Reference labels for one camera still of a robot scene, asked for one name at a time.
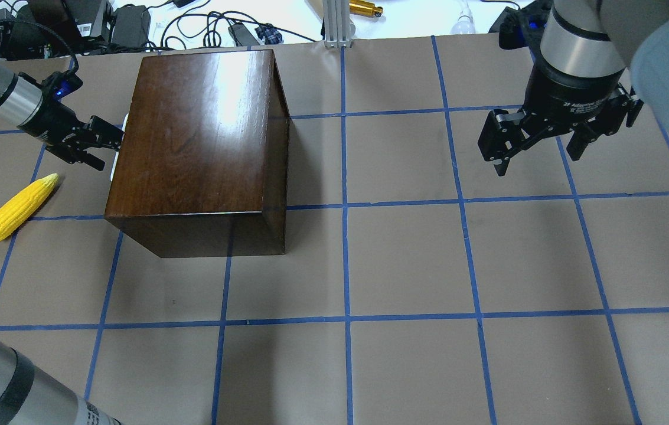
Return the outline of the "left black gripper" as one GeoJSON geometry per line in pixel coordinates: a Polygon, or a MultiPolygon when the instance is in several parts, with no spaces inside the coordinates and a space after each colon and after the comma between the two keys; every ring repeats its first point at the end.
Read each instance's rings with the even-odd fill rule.
{"type": "MultiPolygon", "coordinates": [[[[56,100],[43,100],[34,115],[18,126],[19,129],[45,144],[45,149],[70,164],[85,164],[97,171],[105,168],[105,161],[86,152],[86,147],[77,142],[65,142],[69,136],[77,137],[85,132],[83,121],[72,109],[56,100]]],[[[119,152],[122,146],[123,129],[108,123],[99,116],[91,116],[87,129],[92,133],[93,146],[119,152]]]]}

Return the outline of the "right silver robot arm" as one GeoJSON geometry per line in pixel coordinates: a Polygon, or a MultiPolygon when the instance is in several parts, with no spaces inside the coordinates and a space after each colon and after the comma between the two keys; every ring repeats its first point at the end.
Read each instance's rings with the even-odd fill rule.
{"type": "Polygon", "coordinates": [[[644,105],[669,131],[669,1],[534,1],[506,8],[492,31],[502,49],[533,56],[523,105],[488,113],[478,138],[497,175],[566,134],[578,161],[601,136],[633,126],[644,105]]]}

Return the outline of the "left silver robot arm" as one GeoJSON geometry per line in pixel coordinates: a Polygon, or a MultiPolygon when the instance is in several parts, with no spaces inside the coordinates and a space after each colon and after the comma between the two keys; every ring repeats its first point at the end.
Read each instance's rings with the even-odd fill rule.
{"type": "MultiPolygon", "coordinates": [[[[41,140],[45,149],[68,164],[81,162],[102,170],[104,161],[88,148],[118,151],[123,131],[97,116],[87,123],[61,104],[80,88],[78,62],[43,81],[0,64],[0,117],[41,140]]],[[[66,385],[54,379],[18,350],[0,341],[0,424],[116,424],[66,385]]]]}

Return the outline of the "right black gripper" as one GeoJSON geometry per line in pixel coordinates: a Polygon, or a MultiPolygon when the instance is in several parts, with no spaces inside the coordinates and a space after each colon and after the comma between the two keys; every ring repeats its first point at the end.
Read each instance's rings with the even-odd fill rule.
{"type": "Polygon", "coordinates": [[[483,159],[504,176],[513,156],[545,138],[573,131],[566,150],[572,161],[579,161],[601,135],[633,126],[644,107],[635,90],[619,82],[621,76],[621,71],[595,78],[572,76],[547,62],[534,63],[523,107],[515,113],[488,113],[478,137],[483,159]]]}

